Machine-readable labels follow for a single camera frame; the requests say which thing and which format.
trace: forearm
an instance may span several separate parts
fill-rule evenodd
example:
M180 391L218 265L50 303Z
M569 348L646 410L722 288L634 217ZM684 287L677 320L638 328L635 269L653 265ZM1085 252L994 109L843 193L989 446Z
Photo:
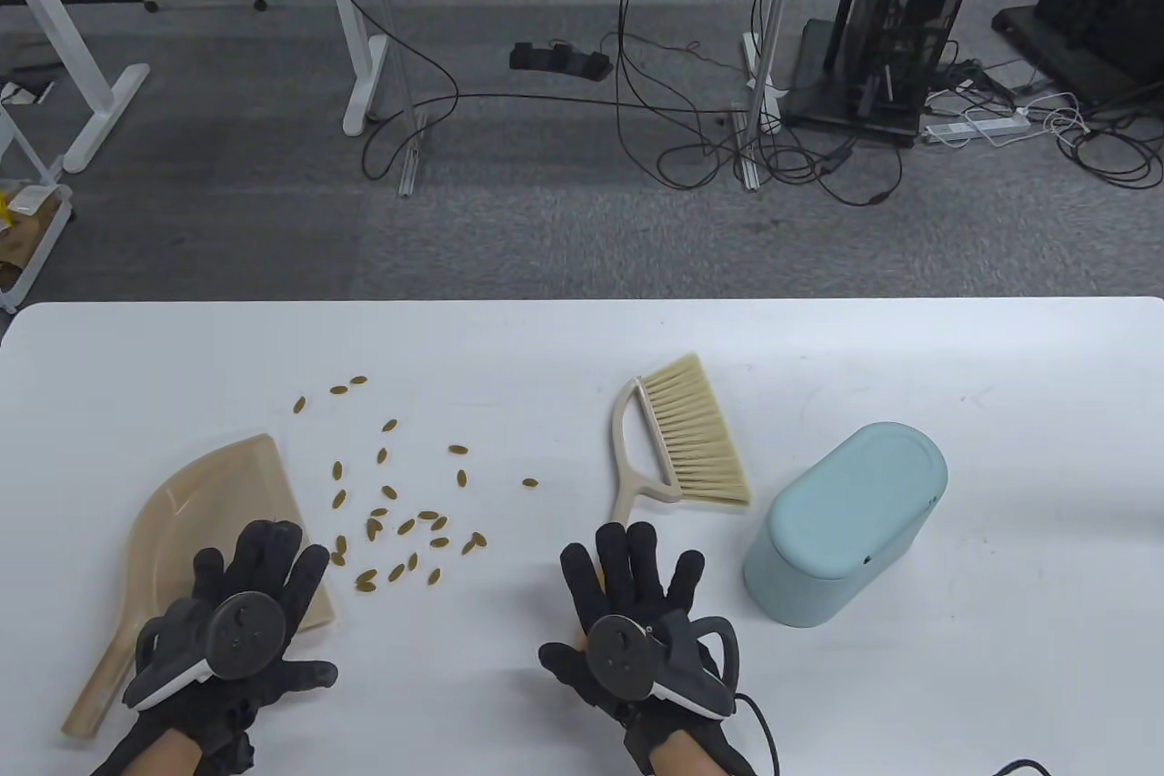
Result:
M123 776L193 776L200 760L203 750L197 742L178 731L166 731L129 764Z
M683 731L651 753L655 776L728 776L700 743Z

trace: light blue trash can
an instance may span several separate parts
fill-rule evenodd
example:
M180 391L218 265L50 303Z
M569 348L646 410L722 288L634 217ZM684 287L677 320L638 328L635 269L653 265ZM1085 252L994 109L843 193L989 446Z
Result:
M870 423L778 493L744 561L776 621L831 619L906 554L945 493L942 453L904 423Z

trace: hand broom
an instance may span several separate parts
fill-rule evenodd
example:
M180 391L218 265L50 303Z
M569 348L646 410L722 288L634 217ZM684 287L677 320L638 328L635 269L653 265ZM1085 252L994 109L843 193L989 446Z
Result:
M663 482L640 474L627 460L623 421L633 394L639 394ZM752 501L744 464L697 355L681 357L653 376L631 379L615 400L611 437L618 468L611 521L625 527L640 494L665 503L690 499L747 506Z

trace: broom bristles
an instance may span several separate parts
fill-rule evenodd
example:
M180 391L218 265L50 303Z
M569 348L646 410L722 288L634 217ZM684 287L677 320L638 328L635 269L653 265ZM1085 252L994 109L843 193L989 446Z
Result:
M645 377L643 389L683 497L752 503L744 464L700 357L687 355Z

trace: gray carpet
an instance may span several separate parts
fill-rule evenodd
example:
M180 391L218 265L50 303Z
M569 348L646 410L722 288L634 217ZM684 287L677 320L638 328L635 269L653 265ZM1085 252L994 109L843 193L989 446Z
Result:
M398 1L402 35L462 90L612 95L609 83L511 73L506 57L517 40L594 48L616 0ZM836 1L790 0L778 78L803 21L831 16ZM989 20L1034 1L966 0L961 56L1014 57ZM669 44L698 40L707 56L738 64L750 2L633 0L629 27ZM98 159L71 178L79 220L34 301L1159 294L1164 284L1162 191L1108 188L1050 140L998 152L915 148L897 193L853 211L815 186L746 194L726 170L674 193L626 159L608 107L481 99L432 131L416 197L400 201L393 178L361 177L361 140L340 131L352 72L331 0L272 6L73 8L108 73L134 60L152 73ZM35 31L17 8L0 27ZM636 57L708 109L739 93L740 74L684 54ZM442 93L431 69L410 67L420 98ZM16 118L55 154L81 102L64 83ZM652 164L684 141L641 112L624 128ZM376 148L374 161L386 156ZM860 148L832 180L861 198L895 173L892 151Z

